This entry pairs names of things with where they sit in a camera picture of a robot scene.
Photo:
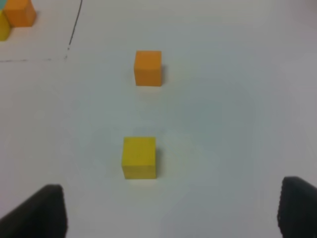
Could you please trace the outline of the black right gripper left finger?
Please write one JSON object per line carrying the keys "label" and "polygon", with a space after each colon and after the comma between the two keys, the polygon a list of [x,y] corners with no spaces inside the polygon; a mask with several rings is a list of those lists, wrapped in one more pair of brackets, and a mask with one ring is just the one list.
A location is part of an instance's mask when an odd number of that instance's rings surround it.
{"label": "black right gripper left finger", "polygon": [[63,187],[47,184],[0,219],[2,238],[64,238],[68,229]]}

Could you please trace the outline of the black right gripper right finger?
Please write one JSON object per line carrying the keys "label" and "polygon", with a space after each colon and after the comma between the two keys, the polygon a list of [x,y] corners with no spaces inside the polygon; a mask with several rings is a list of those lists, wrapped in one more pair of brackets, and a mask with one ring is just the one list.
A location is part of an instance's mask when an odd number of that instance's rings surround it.
{"label": "black right gripper right finger", "polygon": [[283,238],[317,236],[317,188],[300,177],[282,180],[277,223]]}

